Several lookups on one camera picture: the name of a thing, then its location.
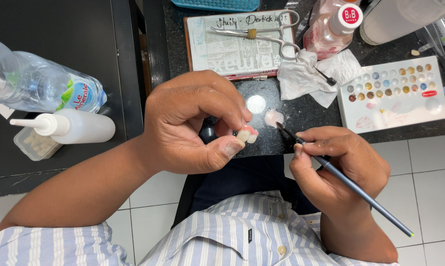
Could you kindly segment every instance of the dark trousers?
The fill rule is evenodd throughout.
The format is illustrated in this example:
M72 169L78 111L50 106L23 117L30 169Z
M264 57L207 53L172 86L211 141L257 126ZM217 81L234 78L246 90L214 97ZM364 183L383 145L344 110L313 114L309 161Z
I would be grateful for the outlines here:
M279 190L299 215L319 212L296 181L285 177L283 155L256 156L232 159L216 172L188 175L172 227L229 197L269 190Z

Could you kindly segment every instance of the black granite countertop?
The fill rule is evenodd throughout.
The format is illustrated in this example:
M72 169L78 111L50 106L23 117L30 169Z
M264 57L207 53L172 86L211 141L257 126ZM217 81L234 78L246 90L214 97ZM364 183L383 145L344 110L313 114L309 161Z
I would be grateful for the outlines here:
M290 6L290 9L297 11L301 18L305 18L302 20L298 30L295 31L295 40L300 47L302 47L302 36L308 29L308 27L304 26L306 25L310 10L315 1L316 0L304 0L301 3L291 4ZM261 0L260 2L258 10L283 9L287 4L287 1ZM163 0L163 8L170 74L173 78L189 71L183 18L214 15L219 14L219 12L179 8L170 0ZM412 49L418 49L420 46L421 44L414 33L383 45L368 45L362 40L359 29L357 29L348 49L352 51L361 66L367 66L411 59L412 55L410 51ZM425 51L420 57L430 55L428 51ZM442 79L443 85L445 85L445 75L442 76ZM254 118L249 123L259 131L257 141L253 144L246 145L246 148L239 152L237 157L293 152L291 142L286 141L279 130L264 123L265 112L270 108L277 108L277 110L285 116L285 126L293 132L324 125L342 126L337 99L334 100L327 109L320 106L310 95L303 95L294 100L280 101L280 87L276 78L269 78L264 82L254 80L237 81L233 82L233 84L246 101L254 95L259 95L266 101L264 110L261 110L261 112L257 114L254 113ZM205 142L216 138L213 131L215 123L216 119L213 117L205 120L200 133L200 136ZM399 141L439 135L445 135L445 120L361 134L369 143Z

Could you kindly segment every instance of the fingernail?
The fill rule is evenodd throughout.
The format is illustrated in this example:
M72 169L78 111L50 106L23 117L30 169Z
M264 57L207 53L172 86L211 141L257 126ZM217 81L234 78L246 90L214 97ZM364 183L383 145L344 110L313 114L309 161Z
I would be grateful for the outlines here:
M224 148L224 151L226 154L232 158L236 153L238 153L243 147L238 142L229 142L226 147Z
M294 149L295 149L295 157L298 157L302 154L302 149L300 147L295 146Z

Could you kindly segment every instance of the paintbrush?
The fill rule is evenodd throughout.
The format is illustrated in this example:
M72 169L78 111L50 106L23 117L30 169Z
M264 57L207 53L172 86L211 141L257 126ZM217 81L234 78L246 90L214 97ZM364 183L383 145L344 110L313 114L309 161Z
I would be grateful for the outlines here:
M297 137L295 134L287 130L284 125L280 124L279 122L276 123L277 126L283 131L285 131L288 135L290 135L290 137L294 139L296 143L300 143L301 145L304 145L306 143L306 141L304 141L302 138ZM405 225L403 225L403 223L401 223L397 218L395 218L395 216L393 216L391 213L389 213L389 211L387 211L384 207L382 207L382 205L380 205L372 197L370 197L369 194L367 194L363 189L361 189L361 187L358 186L354 181L349 179L343 172L337 169L332 163L330 163L328 160L319 155L313 155L313 158L316 159L324 168L326 168L334 176L339 178L341 182L343 182L347 187L349 187L352 191L354 191L357 195L359 195L363 200L365 200L368 204L370 204L372 208L376 209L387 220L391 221L392 224L398 227L398 229L400 229L403 233L405 233L409 237L414 236L413 232L411 232Z

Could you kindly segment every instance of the paper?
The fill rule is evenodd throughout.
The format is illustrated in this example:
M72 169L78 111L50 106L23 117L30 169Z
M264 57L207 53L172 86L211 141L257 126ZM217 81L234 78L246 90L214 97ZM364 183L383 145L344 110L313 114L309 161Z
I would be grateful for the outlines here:
M188 18L193 70L211 69L220 75L231 75L277 69L280 63L285 61L279 55L278 43L225 35L213 31L211 27L219 29L276 28L279 27L278 15L282 11ZM289 23L290 14L282 15L282 19L286 20L284 23ZM257 34L279 38L278 31ZM284 40L293 42L291 28L285 28ZM284 48L284 54L295 57L292 47Z
M5 105L0 104L0 114L5 118L9 118L13 112L15 111L15 109L9 108Z

